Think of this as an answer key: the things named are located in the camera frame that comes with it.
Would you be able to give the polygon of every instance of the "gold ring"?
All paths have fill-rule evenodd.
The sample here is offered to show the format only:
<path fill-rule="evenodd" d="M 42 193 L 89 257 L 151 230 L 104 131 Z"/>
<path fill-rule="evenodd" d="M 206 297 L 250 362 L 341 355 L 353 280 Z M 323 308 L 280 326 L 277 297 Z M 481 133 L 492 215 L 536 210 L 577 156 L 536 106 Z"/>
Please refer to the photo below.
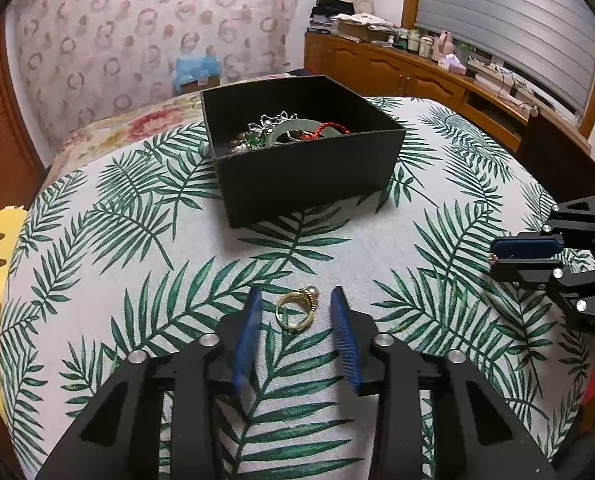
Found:
<path fill-rule="evenodd" d="M 278 321 L 278 324 L 284 330 L 288 330 L 289 332 L 302 332 L 304 329 L 308 328 L 315 318 L 318 296 L 319 291 L 313 285 L 286 293 L 278 300 L 275 306 L 275 319 Z M 297 303 L 300 306 L 306 306 L 306 317 L 297 325 L 284 323 L 280 316 L 280 308 L 287 303 Z"/>

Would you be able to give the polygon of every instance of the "metal screw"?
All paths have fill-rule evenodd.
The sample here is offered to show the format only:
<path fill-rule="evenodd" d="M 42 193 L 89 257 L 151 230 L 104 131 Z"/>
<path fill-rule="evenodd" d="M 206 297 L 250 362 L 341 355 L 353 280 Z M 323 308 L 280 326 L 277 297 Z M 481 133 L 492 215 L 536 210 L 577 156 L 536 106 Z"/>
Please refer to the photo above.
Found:
<path fill-rule="evenodd" d="M 200 337 L 200 345 L 202 346 L 215 346 L 220 342 L 220 336 L 218 334 L 205 334 Z"/>
<path fill-rule="evenodd" d="M 462 350 L 450 350 L 447 356 L 449 357 L 449 361 L 457 365 L 466 361 L 466 356 Z"/>
<path fill-rule="evenodd" d="M 143 363 L 144 361 L 146 361 L 147 357 L 148 356 L 146 355 L 146 352 L 144 350 L 133 350 L 129 354 L 127 359 L 129 359 L 129 363 L 133 363 L 134 365 L 139 365 L 140 363 Z"/>
<path fill-rule="evenodd" d="M 395 343 L 395 338 L 390 334 L 377 334 L 373 338 L 373 342 L 378 346 L 391 346 Z"/>

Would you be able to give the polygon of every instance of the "window blind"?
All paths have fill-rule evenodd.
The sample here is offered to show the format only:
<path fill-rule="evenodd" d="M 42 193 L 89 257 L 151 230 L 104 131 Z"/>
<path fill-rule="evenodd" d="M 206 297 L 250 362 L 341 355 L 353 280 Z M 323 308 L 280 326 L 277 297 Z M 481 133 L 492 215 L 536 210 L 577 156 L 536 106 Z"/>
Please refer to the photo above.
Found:
<path fill-rule="evenodd" d="M 595 16 L 583 0 L 420 0 L 417 24 L 500 56 L 584 110 Z"/>

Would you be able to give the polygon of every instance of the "green leaf pattern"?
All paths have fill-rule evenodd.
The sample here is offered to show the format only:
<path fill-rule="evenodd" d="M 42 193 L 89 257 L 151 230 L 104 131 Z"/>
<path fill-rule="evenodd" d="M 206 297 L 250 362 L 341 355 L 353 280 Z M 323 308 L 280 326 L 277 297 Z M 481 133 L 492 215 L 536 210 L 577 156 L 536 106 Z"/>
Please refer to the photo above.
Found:
<path fill-rule="evenodd" d="M 552 200 L 447 108 L 370 102 L 407 136 L 388 187 L 359 200 L 231 230 L 203 123 L 117 150 L 36 199 L 0 327 L 8 426 L 28 478 L 130 351 L 178 351 L 241 309 L 253 285 L 265 311 L 255 371 L 242 398 L 220 397 L 214 414 L 229 478 L 368 476 L 377 404 L 341 380 L 328 312 L 336 285 L 412 348 L 463 350 L 545 454 L 557 451 L 595 349 L 543 293 L 492 282 L 486 263 L 493 238 L 539 229 Z M 594 265 L 582 251 L 563 260 Z M 310 284 L 321 291 L 313 326 L 280 331 L 274 302 Z M 173 401 L 165 396 L 161 479 Z M 420 402 L 423 473 L 433 478 L 433 412 L 428 395 Z"/>

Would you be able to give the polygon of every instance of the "black box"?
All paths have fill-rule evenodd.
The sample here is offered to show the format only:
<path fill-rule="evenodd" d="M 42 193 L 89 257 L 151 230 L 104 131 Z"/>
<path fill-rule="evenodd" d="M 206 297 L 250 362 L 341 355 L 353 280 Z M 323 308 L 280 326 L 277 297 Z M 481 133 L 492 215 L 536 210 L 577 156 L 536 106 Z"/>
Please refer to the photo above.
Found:
<path fill-rule="evenodd" d="M 228 223 L 261 220 L 384 189 L 404 128 L 326 76 L 253 81 L 202 92 L 202 109 Z M 229 141 L 282 112 L 351 133 L 231 155 Z"/>

